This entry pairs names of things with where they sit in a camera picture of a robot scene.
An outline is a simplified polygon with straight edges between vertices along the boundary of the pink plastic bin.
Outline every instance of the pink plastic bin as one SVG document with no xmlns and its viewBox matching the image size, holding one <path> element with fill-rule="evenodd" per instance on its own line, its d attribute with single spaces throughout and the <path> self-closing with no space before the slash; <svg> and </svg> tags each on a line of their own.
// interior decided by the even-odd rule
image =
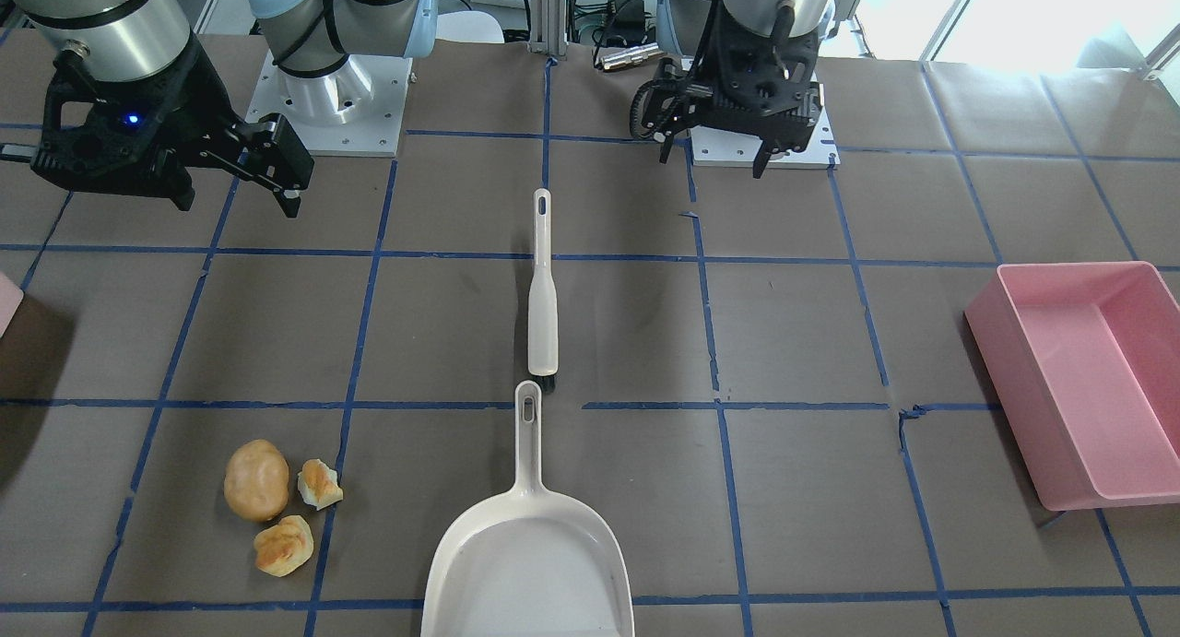
<svg viewBox="0 0 1180 637">
<path fill-rule="evenodd" d="M 966 310 L 1041 503 L 1180 503 L 1180 308 L 1153 264 L 1004 264 Z"/>
</svg>

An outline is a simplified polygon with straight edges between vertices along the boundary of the white brush handle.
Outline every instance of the white brush handle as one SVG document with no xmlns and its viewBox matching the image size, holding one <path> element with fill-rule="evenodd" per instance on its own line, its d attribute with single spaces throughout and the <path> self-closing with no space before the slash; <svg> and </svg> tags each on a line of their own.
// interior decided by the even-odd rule
<svg viewBox="0 0 1180 637">
<path fill-rule="evenodd" d="M 548 189 L 532 192 L 532 284 L 529 287 L 529 372 L 536 376 L 557 373 L 557 288 L 551 260 L 552 196 Z"/>
</svg>

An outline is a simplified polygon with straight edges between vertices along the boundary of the floor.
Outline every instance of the floor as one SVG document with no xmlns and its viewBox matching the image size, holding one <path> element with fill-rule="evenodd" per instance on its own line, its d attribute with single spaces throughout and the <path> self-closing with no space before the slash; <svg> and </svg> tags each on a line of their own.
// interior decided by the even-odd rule
<svg viewBox="0 0 1180 637">
<path fill-rule="evenodd" d="M 247 104 L 261 38 L 204 41 Z M 35 140 L 50 61 L 0 45 L 0 142 Z M 545 479 L 615 528 L 638 635 L 1180 635 L 1180 508 L 1038 528 L 962 315 L 999 262 L 1150 260 L 1180 289 L 1159 87 L 822 61 L 843 165 L 755 180 L 660 165 L 625 138 L 643 71 L 589 61 L 439 44 L 398 162 L 320 158 L 296 221 L 211 171 L 178 214 L 0 165 L 28 294 L 0 340 L 0 635 L 417 635 L 439 537 L 511 482 L 538 184 Z M 255 436 L 347 492 L 291 505 L 316 554 L 282 579 L 221 498 Z"/>
</svg>

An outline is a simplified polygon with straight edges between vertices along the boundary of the potato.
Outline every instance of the potato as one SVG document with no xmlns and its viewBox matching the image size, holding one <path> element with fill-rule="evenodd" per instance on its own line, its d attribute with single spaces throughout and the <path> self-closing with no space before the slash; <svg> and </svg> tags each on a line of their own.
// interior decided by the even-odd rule
<svg viewBox="0 0 1180 637">
<path fill-rule="evenodd" d="M 225 465 L 225 503 L 243 519 L 270 520 L 287 507 L 290 482 L 290 467 L 278 448 L 266 439 L 254 439 L 235 451 Z"/>
</svg>

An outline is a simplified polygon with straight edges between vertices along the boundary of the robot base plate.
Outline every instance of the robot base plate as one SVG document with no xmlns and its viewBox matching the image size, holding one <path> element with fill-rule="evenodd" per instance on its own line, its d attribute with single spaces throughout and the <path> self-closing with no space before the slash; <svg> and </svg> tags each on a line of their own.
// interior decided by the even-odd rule
<svg viewBox="0 0 1180 637">
<path fill-rule="evenodd" d="M 395 158 L 413 60 L 360 54 L 352 58 L 363 66 L 373 81 L 374 99 L 369 116 L 347 124 L 308 124 L 291 116 L 280 92 L 278 70 L 270 63 L 274 57 L 267 53 L 245 120 L 254 122 L 270 112 L 283 113 L 312 155 Z"/>
</svg>

